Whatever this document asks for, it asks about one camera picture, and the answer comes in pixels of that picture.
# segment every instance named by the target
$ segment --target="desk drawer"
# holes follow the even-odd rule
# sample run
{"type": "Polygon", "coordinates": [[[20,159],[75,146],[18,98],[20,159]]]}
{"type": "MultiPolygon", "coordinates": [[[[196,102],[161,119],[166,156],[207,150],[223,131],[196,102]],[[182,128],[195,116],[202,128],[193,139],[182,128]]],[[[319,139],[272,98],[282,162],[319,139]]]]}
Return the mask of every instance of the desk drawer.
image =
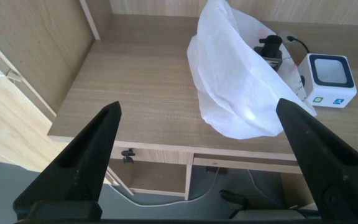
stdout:
{"type": "Polygon", "coordinates": [[[193,165],[301,174],[297,161],[195,154],[193,165]]]}
{"type": "MultiPolygon", "coordinates": [[[[122,151],[129,150],[124,147],[113,147],[111,152],[111,159],[122,159],[122,151]]],[[[193,153],[190,152],[176,152],[176,151],[162,151],[153,149],[132,149],[134,156],[131,156],[134,161],[145,162],[161,162],[169,164],[193,164],[193,153]]]]}

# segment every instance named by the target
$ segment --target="wooden wall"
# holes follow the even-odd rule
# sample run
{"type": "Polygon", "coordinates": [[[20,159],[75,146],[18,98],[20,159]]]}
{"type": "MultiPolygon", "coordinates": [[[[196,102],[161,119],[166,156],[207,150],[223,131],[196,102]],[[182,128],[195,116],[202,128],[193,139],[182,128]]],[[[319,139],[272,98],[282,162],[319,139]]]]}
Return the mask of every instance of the wooden wall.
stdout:
{"type": "Polygon", "coordinates": [[[0,50],[54,115],[93,41],[78,0],[0,0],[0,50]]]}
{"type": "MultiPolygon", "coordinates": [[[[115,14],[198,17],[207,0],[110,0],[115,14]]],[[[358,0],[227,0],[261,21],[358,25],[358,0]]]]}
{"type": "Polygon", "coordinates": [[[42,171],[67,145],[47,136],[50,126],[13,83],[0,77],[0,162],[42,171]]]}

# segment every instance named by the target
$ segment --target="white plastic bag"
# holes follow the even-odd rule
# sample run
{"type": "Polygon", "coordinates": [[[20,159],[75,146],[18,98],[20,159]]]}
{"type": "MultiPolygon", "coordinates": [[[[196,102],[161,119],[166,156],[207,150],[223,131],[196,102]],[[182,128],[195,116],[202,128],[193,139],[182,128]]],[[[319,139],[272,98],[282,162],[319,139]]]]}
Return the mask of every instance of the white plastic bag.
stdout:
{"type": "Polygon", "coordinates": [[[275,34],[255,18],[223,0],[209,0],[198,21],[187,56],[198,89],[202,118],[226,137],[276,136],[283,131],[276,114],[280,98],[316,116],[302,100],[306,93],[298,69],[282,45],[276,73],[253,48],[275,34]]]}

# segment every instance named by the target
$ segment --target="wooden desk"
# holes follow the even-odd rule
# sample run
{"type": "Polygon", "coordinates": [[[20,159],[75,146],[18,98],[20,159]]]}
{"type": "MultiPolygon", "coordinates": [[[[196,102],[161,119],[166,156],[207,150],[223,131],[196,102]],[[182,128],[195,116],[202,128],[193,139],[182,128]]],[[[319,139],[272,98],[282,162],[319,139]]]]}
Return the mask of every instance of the wooden desk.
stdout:
{"type": "MultiPolygon", "coordinates": [[[[237,168],[245,164],[246,169],[299,173],[284,133],[235,140],[202,120],[186,56],[197,20],[114,16],[103,39],[92,46],[48,135],[71,141],[103,106],[118,100],[122,118],[115,147],[155,150],[164,156],[169,156],[167,152],[194,155],[194,164],[237,168]]],[[[358,26],[266,24],[276,32],[296,33],[312,52],[348,57],[356,97],[344,109],[316,111],[324,125],[358,150],[358,26]]],[[[300,44],[287,47],[296,63],[305,56],[300,44]]],[[[191,171],[191,164],[182,165],[190,165],[185,170],[191,171]]]]}

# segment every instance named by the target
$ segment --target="black cable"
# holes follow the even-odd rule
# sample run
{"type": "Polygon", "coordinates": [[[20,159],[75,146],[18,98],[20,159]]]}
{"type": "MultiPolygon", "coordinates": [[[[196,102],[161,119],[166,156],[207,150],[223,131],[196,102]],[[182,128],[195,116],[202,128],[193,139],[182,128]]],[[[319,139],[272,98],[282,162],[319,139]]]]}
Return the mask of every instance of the black cable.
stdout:
{"type": "Polygon", "coordinates": [[[304,47],[305,47],[305,49],[306,49],[306,51],[307,51],[307,53],[310,53],[310,51],[309,51],[309,48],[306,46],[306,44],[305,43],[303,43],[303,41],[302,40],[300,40],[300,39],[296,39],[295,37],[293,37],[293,36],[287,36],[287,39],[289,40],[289,41],[297,41],[297,42],[299,42],[299,43],[301,43],[301,45],[303,45],[304,47]]]}

